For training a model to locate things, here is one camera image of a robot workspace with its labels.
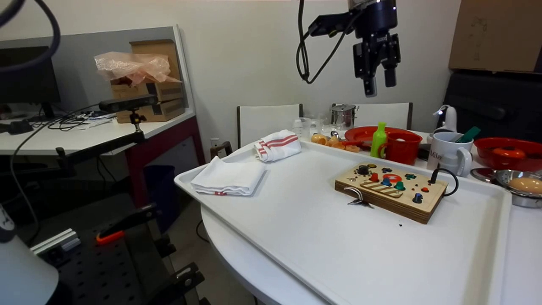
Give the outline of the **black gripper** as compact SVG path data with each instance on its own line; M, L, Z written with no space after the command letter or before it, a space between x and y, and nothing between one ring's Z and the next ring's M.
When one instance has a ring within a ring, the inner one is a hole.
M375 96L378 66L385 67L385 84L397 86L395 69L402 61L399 35L392 33L399 25L397 0L349 0L349 8L360 39L355 45L355 74L363 78L365 94Z

